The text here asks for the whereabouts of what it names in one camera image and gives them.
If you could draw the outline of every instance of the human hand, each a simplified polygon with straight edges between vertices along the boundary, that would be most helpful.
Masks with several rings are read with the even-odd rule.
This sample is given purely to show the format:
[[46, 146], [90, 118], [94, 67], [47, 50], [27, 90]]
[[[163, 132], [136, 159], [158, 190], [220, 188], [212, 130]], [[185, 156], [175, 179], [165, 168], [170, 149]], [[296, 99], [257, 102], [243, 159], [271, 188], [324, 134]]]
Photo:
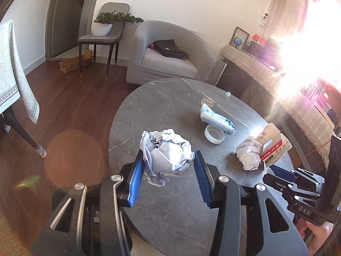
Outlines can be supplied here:
[[333, 230], [333, 224], [330, 222], [325, 222], [321, 226], [316, 226], [310, 223], [309, 221], [301, 218], [296, 226], [302, 238], [305, 237], [305, 231], [309, 228], [312, 233], [315, 235], [311, 242], [308, 245], [308, 251], [310, 256], [314, 255], [316, 251], [323, 245], [323, 243], [329, 237], [331, 231]]
[[312, 256], [315, 254], [316, 251], [318, 251], [318, 249], [329, 237], [330, 233], [333, 230], [333, 223], [326, 221], [323, 225], [316, 226], [307, 221], [306, 225], [315, 235], [308, 245], [309, 254]]

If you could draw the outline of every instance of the round gray table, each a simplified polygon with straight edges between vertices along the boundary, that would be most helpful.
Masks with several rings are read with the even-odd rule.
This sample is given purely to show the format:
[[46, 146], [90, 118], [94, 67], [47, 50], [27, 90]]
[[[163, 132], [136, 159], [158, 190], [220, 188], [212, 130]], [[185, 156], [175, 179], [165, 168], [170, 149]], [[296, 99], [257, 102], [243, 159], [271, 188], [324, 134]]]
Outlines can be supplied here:
[[[237, 128], [234, 135], [226, 135], [219, 145], [205, 138], [207, 123], [200, 119], [203, 103], [230, 119]], [[192, 151], [200, 150], [205, 161], [216, 165], [221, 174], [240, 185], [254, 187], [263, 182], [264, 167], [245, 171], [235, 151], [247, 136], [260, 133], [265, 124], [245, 103], [234, 96], [227, 97], [225, 91], [209, 84], [179, 78], [147, 83], [133, 91], [116, 113], [109, 140], [111, 173], [135, 160], [143, 131], [173, 128], [190, 141]], [[293, 168], [288, 153], [276, 165], [287, 170]], [[207, 208], [203, 202], [193, 167], [184, 177], [169, 179], [165, 187], [156, 187], [148, 184], [144, 176], [139, 199], [133, 208], [125, 208], [126, 213], [141, 234], [165, 255], [209, 255], [218, 210]], [[269, 190], [293, 218], [281, 193], [270, 187]], [[242, 229], [241, 250], [245, 250], [243, 218]]]

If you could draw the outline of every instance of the white tablecloth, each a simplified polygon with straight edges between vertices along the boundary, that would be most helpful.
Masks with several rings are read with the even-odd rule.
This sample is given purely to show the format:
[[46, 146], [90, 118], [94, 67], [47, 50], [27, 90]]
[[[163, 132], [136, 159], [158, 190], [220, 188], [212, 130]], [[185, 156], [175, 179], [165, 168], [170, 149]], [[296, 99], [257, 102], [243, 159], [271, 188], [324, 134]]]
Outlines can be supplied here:
[[0, 25], [0, 113], [19, 98], [26, 112], [37, 123], [39, 104], [23, 72], [15, 41], [13, 20]]
[[253, 56], [231, 45], [223, 47], [220, 55], [243, 69], [278, 101], [303, 130], [315, 148], [318, 149], [318, 153], [327, 168], [330, 139], [335, 134], [327, 120], [314, 105], [298, 89], [286, 91], [285, 87], [283, 87], [287, 83], [285, 78]]

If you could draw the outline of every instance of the patterned fabric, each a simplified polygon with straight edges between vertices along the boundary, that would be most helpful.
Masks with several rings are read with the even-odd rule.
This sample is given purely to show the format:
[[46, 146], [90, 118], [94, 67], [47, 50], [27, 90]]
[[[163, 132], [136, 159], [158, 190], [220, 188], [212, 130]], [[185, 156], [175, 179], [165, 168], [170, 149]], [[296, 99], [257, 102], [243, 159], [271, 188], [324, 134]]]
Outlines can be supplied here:
[[330, 139], [335, 133], [314, 105], [298, 89], [286, 91], [288, 82], [284, 77], [244, 51], [226, 45], [221, 49], [220, 55], [243, 69], [278, 101], [314, 147], [319, 149], [318, 153], [327, 168]]
[[23, 72], [13, 20], [0, 25], [0, 113], [22, 97], [30, 120], [37, 123], [39, 104]]

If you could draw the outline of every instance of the table leg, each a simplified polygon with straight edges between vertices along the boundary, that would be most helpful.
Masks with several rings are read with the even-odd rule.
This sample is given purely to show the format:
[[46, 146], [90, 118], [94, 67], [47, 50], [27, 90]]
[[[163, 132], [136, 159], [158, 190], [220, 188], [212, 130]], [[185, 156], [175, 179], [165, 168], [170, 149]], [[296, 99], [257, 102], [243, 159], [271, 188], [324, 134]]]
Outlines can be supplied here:
[[11, 130], [11, 127], [9, 127], [7, 124], [7, 119], [4, 118], [3, 114], [0, 114], [0, 127], [2, 127], [6, 133], [8, 133]]
[[82, 75], [82, 44], [79, 44], [79, 72], [81, 74], [81, 79], [83, 78]]
[[108, 73], [109, 73], [109, 68], [110, 68], [110, 62], [111, 62], [111, 57], [113, 55], [113, 49], [114, 49], [114, 46], [113, 45], [110, 45], [110, 50], [109, 50], [109, 56], [108, 56], [108, 63], [107, 63], [107, 71], [105, 73], [105, 82], [108, 78]]
[[97, 47], [97, 45], [94, 44], [93, 45], [93, 65], [96, 64], [96, 47]]
[[4, 114], [4, 118], [7, 119], [9, 125], [11, 125], [14, 128], [14, 130], [16, 130], [18, 132], [18, 134], [25, 141], [27, 141], [28, 144], [31, 145], [42, 158], [45, 158], [46, 157], [46, 150], [44, 149], [44, 147], [41, 147], [39, 144], [37, 144], [30, 137], [30, 135], [23, 129], [23, 127], [20, 125], [20, 123], [16, 119], [12, 107], [10, 106], [9, 108], [7, 108], [3, 112], [3, 114]]
[[38, 148], [38, 144], [35, 143], [35, 141], [29, 136], [29, 134], [23, 129], [23, 127], [20, 125], [16, 117], [14, 116], [14, 112], [12, 107], [7, 108], [4, 111], [4, 116], [9, 121], [10, 125], [18, 132], [19, 135], [23, 137], [25, 141], [28, 142], [29, 145], [31, 145], [34, 149]]
[[117, 65], [117, 57], [118, 57], [118, 47], [120, 45], [120, 42], [116, 43], [116, 52], [115, 52], [115, 67]]

